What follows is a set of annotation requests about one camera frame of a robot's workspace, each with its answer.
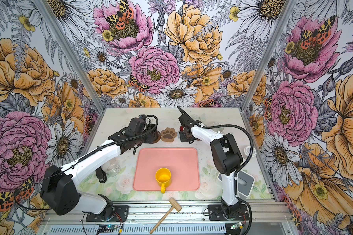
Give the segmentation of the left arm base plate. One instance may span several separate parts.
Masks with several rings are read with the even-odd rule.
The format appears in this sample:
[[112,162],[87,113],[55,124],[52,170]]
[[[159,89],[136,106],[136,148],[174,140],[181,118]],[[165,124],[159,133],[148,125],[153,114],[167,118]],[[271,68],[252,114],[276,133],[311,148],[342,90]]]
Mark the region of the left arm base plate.
[[86,222],[126,222],[129,206],[108,206],[99,214],[88,213]]

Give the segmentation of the cork paw print coaster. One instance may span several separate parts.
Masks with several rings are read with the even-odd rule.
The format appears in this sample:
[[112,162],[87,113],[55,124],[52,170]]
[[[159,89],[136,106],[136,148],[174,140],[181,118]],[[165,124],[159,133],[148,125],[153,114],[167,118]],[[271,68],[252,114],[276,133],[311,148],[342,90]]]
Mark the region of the cork paw print coaster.
[[166,129],[162,130],[160,133],[161,133],[161,140],[167,143],[172,143],[177,137],[177,132],[175,131],[174,128],[167,127]]

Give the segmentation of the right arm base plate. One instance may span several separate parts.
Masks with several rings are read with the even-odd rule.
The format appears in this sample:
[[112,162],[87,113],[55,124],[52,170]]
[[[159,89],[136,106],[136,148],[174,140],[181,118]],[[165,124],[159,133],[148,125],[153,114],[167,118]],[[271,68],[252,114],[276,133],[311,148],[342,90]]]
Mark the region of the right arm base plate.
[[210,221],[224,221],[224,220],[249,221],[250,220],[249,210],[247,206],[244,204],[241,205],[241,207],[239,208],[239,211],[229,216],[224,215],[221,205],[209,205],[208,216]]

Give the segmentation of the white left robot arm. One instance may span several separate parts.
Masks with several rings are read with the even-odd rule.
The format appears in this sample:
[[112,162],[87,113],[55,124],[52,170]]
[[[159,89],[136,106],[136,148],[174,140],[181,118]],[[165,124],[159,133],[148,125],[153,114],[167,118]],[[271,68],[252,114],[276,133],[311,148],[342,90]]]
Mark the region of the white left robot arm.
[[140,115],[77,160],[63,166],[50,166],[42,181],[41,199],[57,215],[78,211],[92,214],[101,221],[111,220],[115,209],[110,199],[102,194],[80,192],[77,187],[92,173],[96,173],[100,182],[104,183],[107,176],[102,166],[142,144],[156,143],[159,138],[157,126],[158,118],[155,115]]

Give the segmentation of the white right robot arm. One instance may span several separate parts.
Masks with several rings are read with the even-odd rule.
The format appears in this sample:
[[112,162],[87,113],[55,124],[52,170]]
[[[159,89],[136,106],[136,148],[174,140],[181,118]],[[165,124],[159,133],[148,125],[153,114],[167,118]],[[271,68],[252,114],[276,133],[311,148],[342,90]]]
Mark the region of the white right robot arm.
[[241,207],[241,202],[239,202],[237,196],[236,175],[241,169],[243,157],[232,134],[223,135],[220,132],[213,131],[213,129],[232,127],[248,134],[247,130],[234,124],[204,126],[201,122],[190,117],[181,107],[178,107],[178,110],[181,112],[179,117],[181,124],[180,141],[192,144],[194,141],[200,140],[210,146],[214,165],[221,175],[223,214],[226,218],[234,217]]

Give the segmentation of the yellow mug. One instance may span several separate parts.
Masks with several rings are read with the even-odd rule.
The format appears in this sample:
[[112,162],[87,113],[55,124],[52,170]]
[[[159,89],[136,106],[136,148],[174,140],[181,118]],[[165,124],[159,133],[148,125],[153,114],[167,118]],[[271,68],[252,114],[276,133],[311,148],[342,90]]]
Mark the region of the yellow mug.
[[161,188],[161,193],[164,194],[166,192],[166,189],[171,185],[172,182],[171,171],[168,168],[160,168],[157,170],[155,178]]

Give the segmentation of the white speckled mug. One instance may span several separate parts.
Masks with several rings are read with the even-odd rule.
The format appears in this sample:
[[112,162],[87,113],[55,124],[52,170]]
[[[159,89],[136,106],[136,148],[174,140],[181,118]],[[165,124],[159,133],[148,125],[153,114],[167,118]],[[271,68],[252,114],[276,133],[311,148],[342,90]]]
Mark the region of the white speckled mug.
[[211,124],[211,127],[216,127],[216,128],[213,128],[214,131],[223,133],[224,132],[224,128],[221,125],[222,125],[221,123],[214,122],[214,123]]

